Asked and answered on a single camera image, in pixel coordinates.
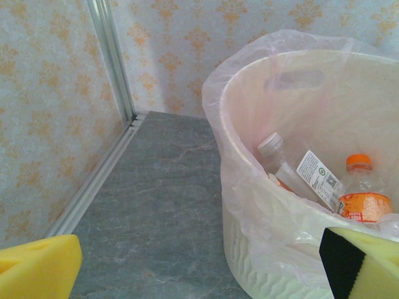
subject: clear plastic bottle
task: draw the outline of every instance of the clear plastic bottle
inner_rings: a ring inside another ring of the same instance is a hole
[[[372,162],[365,154],[353,154],[347,158],[347,174],[341,179],[337,194],[338,214],[348,219],[376,222],[393,212],[385,184],[373,172]]]
[[[317,180],[317,175],[314,175],[316,168],[318,169],[318,165],[321,164],[320,161],[302,143],[296,142],[294,145],[287,146],[282,136],[279,133],[274,132],[261,144],[259,144],[257,148],[263,157],[262,166],[271,180],[276,178],[275,183],[278,183],[285,189],[294,192],[299,197],[318,202],[331,211],[336,209],[337,200],[335,202],[328,201],[329,198],[332,197],[332,188],[329,190],[327,190],[326,187],[323,188],[325,180]],[[314,169],[308,168],[307,170],[309,173],[308,181],[310,185],[299,175],[297,171],[297,169],[299,169],[300,165],[303,163],[303,160],[305,160],[306,157],[309,157],[309,155],[312,157],[314,156],[317,160],[316,163],[313,163],[312,165],[314,166]],[[326,167],[324,167],[324,169],[324,175],[326,177],[334,177],[335,182],[338,182],[335,176],[331,174]],[[323,200],[317,194],[317,192],[311,188],[311,186],[315,185],[318,185],[317,191],[327,190],[325,191],[326,195]]]

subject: trash can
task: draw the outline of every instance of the trash can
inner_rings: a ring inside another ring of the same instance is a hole
[[[299,138],[338,178],[347,156],[368,153],[398,196],[398,94],[394,56],[288,30],[245,46],[205,81],[203,108],[221,155],[224,251],[250,296],[333,298],[318,253],[326,227],[399,240],[398,215],[374,227],[344,219],[274,184],[256,149],[274,131]]]

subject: floor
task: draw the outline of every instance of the floor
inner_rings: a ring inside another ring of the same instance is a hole
[[[206,120],[150,113],[74,231],[71,298],[248,299],[223,253],[219,165]]]

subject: garbage bag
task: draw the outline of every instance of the garbage bag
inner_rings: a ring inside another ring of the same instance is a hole
[[[274,131],[317,149],[338,177],[367,153],[399,212],[399,63],[346,37],[283,30],[224,61],[203,85],[203,108],[221,155],[223,204],[249,240],[257,272],[293,274],[328,288],[318,249],[325,227],[399,241],[399,215],[372,227],[344,219],[274,184],[258,144]]]

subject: wallpaper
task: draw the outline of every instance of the wallpaper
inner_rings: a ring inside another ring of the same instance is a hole
[[[135,108],[203,116],[201,87],[244,45],[279,29],[399,48],[399,0],[109,0]]]
[[[0,248],[40,239],[123,130],[85,0],[0,0]]]

